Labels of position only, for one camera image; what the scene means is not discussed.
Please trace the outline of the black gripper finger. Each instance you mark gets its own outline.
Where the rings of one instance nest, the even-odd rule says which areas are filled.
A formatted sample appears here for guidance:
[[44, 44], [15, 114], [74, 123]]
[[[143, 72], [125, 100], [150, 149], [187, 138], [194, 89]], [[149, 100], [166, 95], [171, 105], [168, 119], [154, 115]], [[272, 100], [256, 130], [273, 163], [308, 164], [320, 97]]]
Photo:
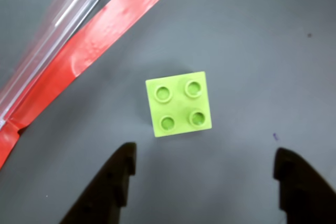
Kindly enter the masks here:
[[286, 223], [335, 223], [335, 190], [296, 152], [277, 149], [274, 179]]
[[61, 223], [119, 223], [127, 205], [130, 177], [137, 161], [135, 142], [121, 145], [61, 220]]

